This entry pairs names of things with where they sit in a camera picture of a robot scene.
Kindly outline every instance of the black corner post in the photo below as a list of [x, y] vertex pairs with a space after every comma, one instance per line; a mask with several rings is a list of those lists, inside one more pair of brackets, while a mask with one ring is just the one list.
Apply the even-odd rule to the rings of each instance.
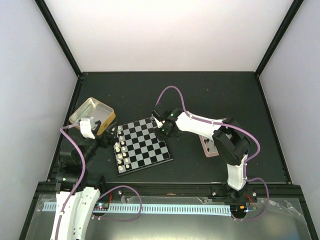
[[265, 69], [268, 61], [270, 60], [272, 54], [276, 50], [280, 40], [284, 36], [285, 32], [287, 31], [291, 21], [294, 19], [296, 13], [298, 12], [301, 4], [304, 2], [304, 0], [293, 0], [288, 12], [286, 13], [280, 27], [276, 31], [268, 49], [266, 50], [261, 62], [259, 63], [258, 68], [255, 70], [255, 75], [260, 76], [263, 70]]
[[49, 8], [48, 8], [47, 4], [45, 3], [45, 0], [35, 0], [35, 2], [38, 5], [42, 15], [44, 16], [44, 19], [48, 23], [51, 31], [53, 32], [53, 35], [55, 36], [56, 40], [58, 41], [66, 58], [68, 59], [75, 74], [77, 75], [77, 77], [80, 77], [81, 70], [78, 67], [76, 60], [75, 60], [74, 56], [72, 55], [64, 37], [62, 36], [62, 33], [60, 32], [58, 25], [56, 24], [56, 22], [54, 20], [54, 17], [52, 16], [51, 12], [49, 11]]

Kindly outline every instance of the perforated white strip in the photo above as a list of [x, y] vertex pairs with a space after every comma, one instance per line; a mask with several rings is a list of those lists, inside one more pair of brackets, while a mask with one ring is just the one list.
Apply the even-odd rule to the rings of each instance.
[[[95, 210], [94, 213], [137, 214], [139, 204], [111, 203], [108, 210]], [[55, 212], [55, 202], [45, 202], [43, 212]], [[182, 204], [143, 204], [142, 214], [186, 214], [231, 216], [230, 206], [225, 205], [182, 205]]]

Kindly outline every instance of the chessboard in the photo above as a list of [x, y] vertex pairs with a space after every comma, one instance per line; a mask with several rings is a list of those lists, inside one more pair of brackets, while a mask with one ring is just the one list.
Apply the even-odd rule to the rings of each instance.
[[150, 118], [118, 127], [114, 154], [119, 176], [173, 160], [166, 142], [157, 139], [156, 127]]

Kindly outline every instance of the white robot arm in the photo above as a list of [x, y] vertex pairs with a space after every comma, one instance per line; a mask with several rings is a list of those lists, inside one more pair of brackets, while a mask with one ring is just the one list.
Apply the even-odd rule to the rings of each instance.
[[219, 155], [227, 164], [228, 185], [236, 191], [240, 191], [245, 186], [247, 176], [244, 168], [248, 157], [249, 141], [240, 132], [212, 124], [224, 122], [237, 125], [233, 118], [215, 120], [190, 113], [192, 117], [206, 120], [203, 122], [191, 118], [179, 108], [172, 112], [162, 111], [161, 108], [162, 106], [157, 105], [152, 112], [158, 126], [155, 133], [159, 139], [164, 140], [178, 132], [191, 132], [214, 141]]

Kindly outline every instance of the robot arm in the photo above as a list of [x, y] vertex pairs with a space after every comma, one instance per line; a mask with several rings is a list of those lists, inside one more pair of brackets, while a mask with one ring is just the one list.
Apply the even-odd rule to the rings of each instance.
[[[118, 128], [118, 124], [115, 122], [101, 135], [95, 135], [100, 124], [100, 121], [94, 122], [93, 117], [82, 118], [79, 125], [85, 139], [70, 136], [79, 146], [86, 164], [93, 160], [98, 148], [108, 148], [116, 142], [114, 130]], [[100, 194], [106, 192], [106, 182], [102, 175], [89, 174], [86, 169], [75, 193], [70, 196], [71, 190], [79, 181], [81, 171], [80, 156], [75, 147], [65, 138], [61, 142], [59, 170], [56, 175], [56, 212], [50, 240], [85, 239], [95, 204]]]
[[[219, 155], [227, 164], [228, 185], [236, 191], [240, 191], [245, 186], [247, 176], [244, 168], [250, 143], [241, 132], [193, 119], [179, 108], [174, 111], [163, 110], [160, 104], [154, 108], [152, 114], [158, 126], [155, 134], [160, 140], [180, 132], [191, 132], [214, 141]], [[194, 114], [192, 116], [212, 123], [226, 123], [239, 127], [233, 118], [215, 120]]]

